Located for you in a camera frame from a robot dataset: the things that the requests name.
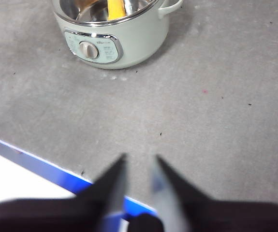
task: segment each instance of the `concrete floor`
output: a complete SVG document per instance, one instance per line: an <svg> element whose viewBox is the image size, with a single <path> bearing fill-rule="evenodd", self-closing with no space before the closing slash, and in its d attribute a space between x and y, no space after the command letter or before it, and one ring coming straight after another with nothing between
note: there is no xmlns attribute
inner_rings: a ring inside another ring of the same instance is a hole
<svg viewBox="0 0 278 232"><path fill-rule="evenodd" d="M278 202L278 0L186 0L117 71L73 56L46 3L0 0L0 139L89 179L128 152L150 205L155 153L216 198Z"/></svg>

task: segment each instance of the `pot handle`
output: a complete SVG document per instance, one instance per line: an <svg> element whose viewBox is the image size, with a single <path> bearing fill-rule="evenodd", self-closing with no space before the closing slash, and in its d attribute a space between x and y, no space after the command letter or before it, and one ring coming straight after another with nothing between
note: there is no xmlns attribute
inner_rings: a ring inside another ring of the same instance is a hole
<svg viewBox="0 0 278 232"><path fill-rule="evenodd" d="M166 14L169 14L173 11L176 11L183 3L183 0L178 0L177 3L171 5L171 6L166 6L166 7L160 7L158 9L158 16L159 19L162 19Z"/></svg>

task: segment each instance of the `blue stripe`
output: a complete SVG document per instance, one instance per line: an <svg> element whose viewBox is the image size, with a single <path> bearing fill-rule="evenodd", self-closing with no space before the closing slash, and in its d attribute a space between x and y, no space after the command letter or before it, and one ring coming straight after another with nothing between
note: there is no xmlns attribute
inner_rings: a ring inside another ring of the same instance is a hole
<svg viewBox="0 0 278 232"><path fill-rule="evenodd" d="M82 189L92 185L91 182L88 182L85 179L71 174L52 163L40 159L32 154L28 154L27 152L1 140L0 155L74 194L77 194ZM128 197L125 197L124 208L126 213L123 218L126 220L141 213L149 213L152 215L156 214L152 208Z"/></svg>

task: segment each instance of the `pot rim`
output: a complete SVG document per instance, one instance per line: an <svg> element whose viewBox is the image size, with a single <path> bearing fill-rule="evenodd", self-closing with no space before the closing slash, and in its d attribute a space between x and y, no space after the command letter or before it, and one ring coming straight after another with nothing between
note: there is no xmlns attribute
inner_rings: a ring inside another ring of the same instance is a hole
<svg viewBox="0 0 278 232"><path fill-rule="evenodd" d="M120 24L120 23L129 21L131 19L134 19L134 18L144 14L148 10L150 10L158 1L159 0L153 0L150 4L148 4L147 6L142 8L141 10L136 11L133 14L124 16L122 18L108 20L108 21L96 21L96 22L80 22L80 21L77 21L77 20L72 19L70 17L66 17L66 16L63 16L63 15L59 14L58 12L56 12L55 7L53 5L52 5L52 7L54 9L54 13L58 17L60 17L61 19L65 20L69 23L76 24L76 25L79 25L79 26L86 26L86 27L105 27L105 26L112 26L112 25Z"/></svg>

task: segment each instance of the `control panel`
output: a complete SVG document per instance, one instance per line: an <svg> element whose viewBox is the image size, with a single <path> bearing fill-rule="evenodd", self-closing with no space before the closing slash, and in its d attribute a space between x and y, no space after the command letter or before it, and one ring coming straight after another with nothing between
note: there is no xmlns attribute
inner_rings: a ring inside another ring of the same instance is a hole
<svg viewBox="0 0 278 232"><path fill-rule="evenodd" d="M71 30L65 30L64 35L72 53L83 60L107 64L117 62L123 55L121 45L113 35Z"/></svg>

